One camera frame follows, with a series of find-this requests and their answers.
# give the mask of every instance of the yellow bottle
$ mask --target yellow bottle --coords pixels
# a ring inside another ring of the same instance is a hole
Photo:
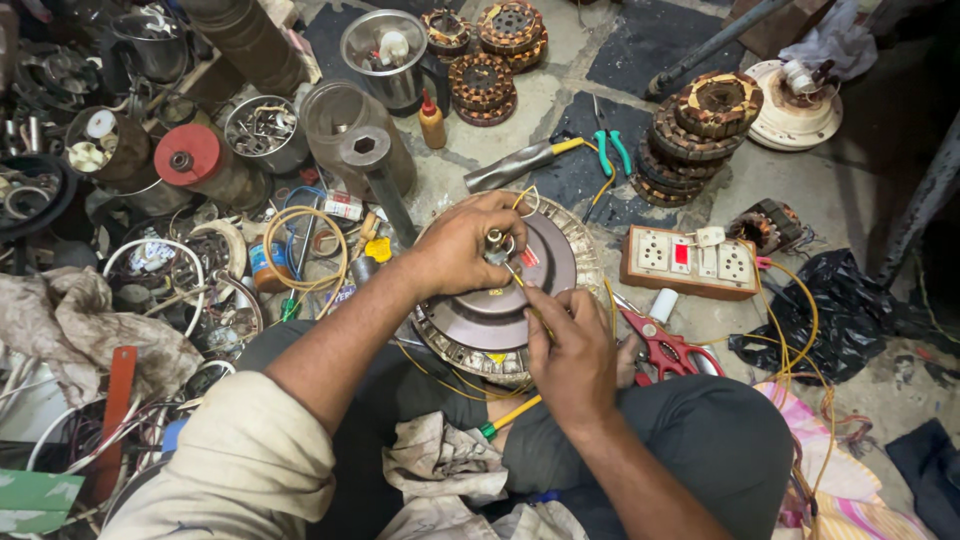
[[[430,101],[430,94],[423,89],[423,105],[420,106],[420,130],[423,131],[423,141],[427,147],[437,149],[446,145],[446,129],[444,129],[444,115],[437,109],[437,105]]]

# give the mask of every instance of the extension board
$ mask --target extension board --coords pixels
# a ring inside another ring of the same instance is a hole
[[[699,248],[695,236],[630,226],[623,239],[620,282],[650,289],[671,288],[716,300],[746,300],[759,292],[756,246],[736,240]]]

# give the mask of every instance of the beige sleeve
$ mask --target beige sleeve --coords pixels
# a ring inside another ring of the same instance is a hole
[[[207,392],[173,459],[100,538],[301,539],[333,498],[333,463],[306,409],[265,376],[238,373]]]

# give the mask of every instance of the plastic bag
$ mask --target plastic bag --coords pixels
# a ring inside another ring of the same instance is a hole
[[[853,24],[857,7],[856,0],[839,0],[799,43],[780,50],[780,58],[802,61],[811,69],[834,60],[830,75],[841,81],[866,72],[876,62],[876,43],[866,28]]]
[[[957,355],[960,346],[946,339],[930,324],[925,308],[899,302],[892,294],[860,272],[848,249],[822,253],[809,260],[797,273],[817,303],[817,340],[807,355],[817,363],[824,377],[835,383],[850,380],[866,367],[870,358],[886,350],[886,336],[900,336],[933,343],[942,351]],[[770,308],[780,322],[786,343],[796,350],[806,344],[812,328],[810,302],[792,282],[777,295]],[[771,325],[749,332],[776,339],[778,343],[732,335],[728,343],[740,359],[760,369],[780,370],[780,335]],[[790,352],[789,357],[796,356]],[[793,373],[813,373],[810,362],[802,360]],[[798,382],[819,385],[818,378]]]

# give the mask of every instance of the black plastic bag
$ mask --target black plastic bag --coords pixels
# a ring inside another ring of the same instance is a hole
[[[906,307],[901,306],[886,289],[863,275],[847,249],[822,253],[812,258],[797,276],[810,289],[817,303],[820,321],[817,340],[808,356],[829,380],[837,383],[849,380],[867,365],[870,358],[886,349],[885,336],[896,333],[896,313],[904,311]],[[810,336],[810,303],[794,282],[783,289],[783,295],[790,302],[777,295],[771,303],[771,309],[777,315],[787,344],[800,350]],[[924,325],[913,320],[913,317],[911,319],[907,333],[925,333]],[[780,341],[780,335],[772,324],[750,333]],[[747,349],[748,345],[758,345],[759,348]],[[766,371],[780,370],[779,343],[733,335],[729,346],[748,364]],[[813,373],[813,368],[808,361],[802,360],[792,371]],[[817,378],[799,378],[798,382],[820,384]]]

